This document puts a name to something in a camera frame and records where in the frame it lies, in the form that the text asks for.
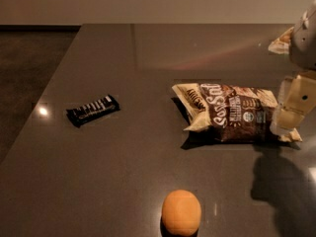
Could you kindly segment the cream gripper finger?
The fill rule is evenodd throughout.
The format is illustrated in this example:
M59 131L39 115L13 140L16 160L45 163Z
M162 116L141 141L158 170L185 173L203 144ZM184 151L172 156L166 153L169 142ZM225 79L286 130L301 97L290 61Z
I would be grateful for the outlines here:
M268 47L268 51L275 54L289 54L291 35L293 30L294 27L287 29L277 39L273 40Z
M294 131L316 107L316 71L285 77L280 84L270 130L282 136Z

